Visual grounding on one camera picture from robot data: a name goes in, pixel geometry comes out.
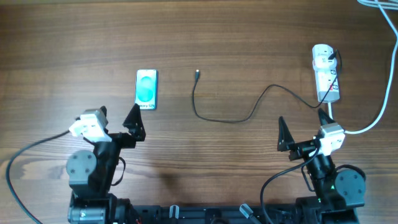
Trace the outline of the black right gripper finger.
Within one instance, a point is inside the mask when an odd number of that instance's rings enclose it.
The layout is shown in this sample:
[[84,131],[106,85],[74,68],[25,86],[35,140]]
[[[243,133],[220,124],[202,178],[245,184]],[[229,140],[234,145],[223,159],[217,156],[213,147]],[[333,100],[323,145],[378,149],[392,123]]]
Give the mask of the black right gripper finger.
[[277,150],[280,152],[291,151],[294,148],[295,141],[288,129],[288,126],[282,116],[279,117],[279,137]]
[[318,109],[318,117],[320,120],[320,124],[326,125],[326,124],[332,124],[335,123],[335,120],[329,117],[329,115],[321,108]]

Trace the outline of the Galaxy S25 smartphone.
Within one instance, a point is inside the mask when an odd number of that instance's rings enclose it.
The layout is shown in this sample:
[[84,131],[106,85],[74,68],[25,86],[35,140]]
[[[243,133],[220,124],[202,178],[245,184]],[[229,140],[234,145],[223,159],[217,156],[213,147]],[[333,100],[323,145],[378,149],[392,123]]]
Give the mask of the Galaxy S25 smartphone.
[[136,73],[135,103],[141,110],[155,110],[157,107],[158,71],[140,69]]

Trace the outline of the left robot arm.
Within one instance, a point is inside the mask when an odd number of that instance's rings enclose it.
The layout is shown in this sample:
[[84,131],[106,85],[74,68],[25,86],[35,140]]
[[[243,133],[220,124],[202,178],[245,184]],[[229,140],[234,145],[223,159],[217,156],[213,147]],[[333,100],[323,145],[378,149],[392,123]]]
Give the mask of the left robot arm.
[[69,223],[140,223],[141,217],[130,200],[117,198],[110,188],[119,184],[114,181],[118,164],[126,161],[120,156],[122,149],[133,149],[144,141],[146,132],[141,110],[135,104],[123,126],[125,133],[109,133],[106,126],[107,109],[90,109],[83,112],[70,126],[74,137],[93,145],[93,150],[80,150],[67,160],[66,170],[72,196],[68,209]]

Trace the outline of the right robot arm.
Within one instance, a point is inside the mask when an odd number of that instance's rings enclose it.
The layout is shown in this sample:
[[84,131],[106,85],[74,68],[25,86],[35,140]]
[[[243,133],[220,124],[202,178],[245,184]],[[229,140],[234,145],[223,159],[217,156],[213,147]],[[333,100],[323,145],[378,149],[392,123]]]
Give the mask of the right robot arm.
[[296,199],[301,223],[358,223],[356,208],[364,206],[366,174],[358,167],[335,166],[331,154],[345,140],[344,129],[322,109],[320,129],[311,140],[295,142],[283,117],[279,118],[278,151],[288,151],[291,161],[302,159],[307,187],[315,195]]

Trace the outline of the white USB charger plug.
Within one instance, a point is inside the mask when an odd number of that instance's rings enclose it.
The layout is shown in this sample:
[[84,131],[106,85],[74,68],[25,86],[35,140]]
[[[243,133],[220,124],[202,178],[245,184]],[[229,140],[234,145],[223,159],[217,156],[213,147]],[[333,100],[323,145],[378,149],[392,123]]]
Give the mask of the white USB charger plug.
[[314,71],[319,70],[332,70],[336,68],[336,59],[329,59],[328,55],[317,55],[313,58],[313,69]]

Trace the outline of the white power strip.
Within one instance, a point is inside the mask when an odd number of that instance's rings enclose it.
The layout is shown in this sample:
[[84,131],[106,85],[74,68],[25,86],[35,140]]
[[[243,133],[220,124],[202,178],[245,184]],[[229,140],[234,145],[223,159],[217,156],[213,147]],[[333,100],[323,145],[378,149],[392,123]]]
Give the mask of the white power strip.
[[[312,57],[314,58],[317,55],[328,55],[329,59],[336,59],[335,51],[327,44],[316,44],[313,46]],[[340,99],[336,68],[314,71],[317,98],[320,103],[333,103]]]

